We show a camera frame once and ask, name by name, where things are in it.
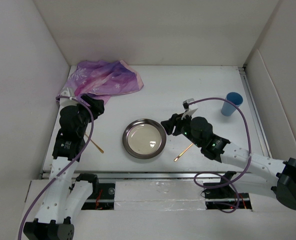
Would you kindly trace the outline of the white foam block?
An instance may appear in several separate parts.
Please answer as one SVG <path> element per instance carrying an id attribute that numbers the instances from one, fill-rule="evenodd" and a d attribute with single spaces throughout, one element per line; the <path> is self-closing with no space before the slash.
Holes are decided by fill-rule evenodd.
<path id="1" fill-rule="evenodd" d="M 135 180 L 115 184 L 117 211 L 202 211 L 202 189 L 190 180 Z"/>

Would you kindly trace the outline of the gold fork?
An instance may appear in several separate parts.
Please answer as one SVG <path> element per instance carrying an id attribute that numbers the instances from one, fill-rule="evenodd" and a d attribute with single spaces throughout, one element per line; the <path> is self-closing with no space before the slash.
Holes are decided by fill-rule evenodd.
<path id="1" fill-rule="evenodd" d="M 102 153 L 102 154 L 104 154 L 104 150 L 102 149 L 102 148 L 100 148 L 91 138 L 90 138 L 90 136 L 87 134 L 87 133 L 85 133 L 85 136 L 89 139 L 89 141 Z"/>

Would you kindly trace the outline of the gold spoon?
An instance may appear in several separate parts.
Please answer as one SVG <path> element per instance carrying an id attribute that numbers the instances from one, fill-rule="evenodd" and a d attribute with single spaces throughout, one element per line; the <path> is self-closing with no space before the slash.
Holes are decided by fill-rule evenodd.
<path id="1" fill-rule="evenodd" d="M 173 161 L 177 162 L 194 144 L 191 143 L 184 151 L 182 151 Z"/>

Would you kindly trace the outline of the metal rimmed cream plate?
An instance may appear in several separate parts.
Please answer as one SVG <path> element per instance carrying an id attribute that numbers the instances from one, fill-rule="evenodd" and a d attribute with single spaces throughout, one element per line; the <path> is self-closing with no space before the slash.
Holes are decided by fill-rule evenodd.
<path id="1" fill-rule="evenodd" d="M 164 150 L 167 135 L 162 125 L 142 118 L 131 122 L 122 134 L 122 144 L 128 154 L 140 160 L 152 159 Z"/>

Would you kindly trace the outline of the blue plastic cup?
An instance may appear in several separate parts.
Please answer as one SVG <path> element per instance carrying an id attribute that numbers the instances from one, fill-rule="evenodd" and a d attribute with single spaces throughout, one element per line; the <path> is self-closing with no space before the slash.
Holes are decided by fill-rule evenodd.
<path id="1" fill-rule="evenodd" d="M 230 117 L 236 111 L 236 107 L 239 107 L 244 101 L 243 97 L 237 92 L 229 92 L 225 100 L 221 108 L 221 114 L 225 117 Z"/>

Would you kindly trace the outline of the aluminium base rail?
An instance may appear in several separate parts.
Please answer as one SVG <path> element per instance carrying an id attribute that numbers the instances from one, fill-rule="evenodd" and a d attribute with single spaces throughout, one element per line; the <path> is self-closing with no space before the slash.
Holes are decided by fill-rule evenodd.
<path id="1" fill-rule="evenodd" d="M 187 99 L 198 101 L 196 116 L 207 119 L 215 134 L 241 148 L 267 156 L 264 138 L 249 91 L 237 66 L 153 66 L 136 65 L 144 83 L 139 92 L 113 96 L 105 105 L 104 114 L 94 122 L 92 140 L 104 150 L 101 153 L 91 142 L 82 153 L 74 172 L 97 174 L 100 178 L 192 178 L 207 171 L 241 172 L 236 166 L 205 158 L 192 146 L 178 161 L 174 159 L 191 143 L 184 136 L 168 136 L 164 150 L 156 157 L 142 160 L 126 152 L 122 135 L 126 127 L 138 119 L 161 122 L 183 112 Z M 243 103 L 231 116 L 221 113 L 228 93 L 236 92 Z"/>

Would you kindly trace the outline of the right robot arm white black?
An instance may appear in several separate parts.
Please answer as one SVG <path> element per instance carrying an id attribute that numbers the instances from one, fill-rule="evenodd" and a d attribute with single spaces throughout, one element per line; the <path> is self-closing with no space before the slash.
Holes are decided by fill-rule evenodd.
<path id="1" fill-rule="evenodd" d="M 254 193 L 276 199 L 296 211 L 296 159 L 284 161 L 251 153 L 213 133 L 204 117 L 173 114 L 161 122 L 167 135 L 183 135 L 209 160 L 232 165 L 253 174 L 252 178 L 227 171 L 217 183 L 203 183 L 206 198 L 224 199 L 240 193 Z"/>

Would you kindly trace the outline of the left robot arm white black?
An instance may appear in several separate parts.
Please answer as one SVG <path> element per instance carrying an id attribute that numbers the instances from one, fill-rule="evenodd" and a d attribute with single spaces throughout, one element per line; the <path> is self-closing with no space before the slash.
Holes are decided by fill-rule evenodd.
<path id="1" fill-rule="evenodd" d="M 58 96 L 62 109 L 59 112 L 59 130 L 52 152 L 48 184 L 41 190 L 24 214 L 18 239 L 71 240 L 75 234 L 74 220 L 87 198 L 99 194 L 97 175 L 82 173 L 73 182 L 74 172 L 92 134 L 85 138 L 88 127 L 104 111 L 104 101 L 87 94 L 79 98 Z"/>

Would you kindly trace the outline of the purple printed cloth placemat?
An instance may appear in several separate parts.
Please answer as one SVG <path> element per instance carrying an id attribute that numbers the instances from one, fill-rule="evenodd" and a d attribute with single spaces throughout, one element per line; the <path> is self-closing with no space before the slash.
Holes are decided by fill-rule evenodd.
<path id="1" fill-rule="evenodd" d="M 140 74 L 123 60 L 99 60 L 78 63 L 63 89 L 72 90 L 76 97 L 88 94 L 107 103 L 112 96 L 136 93 L 143 87 Z"/>

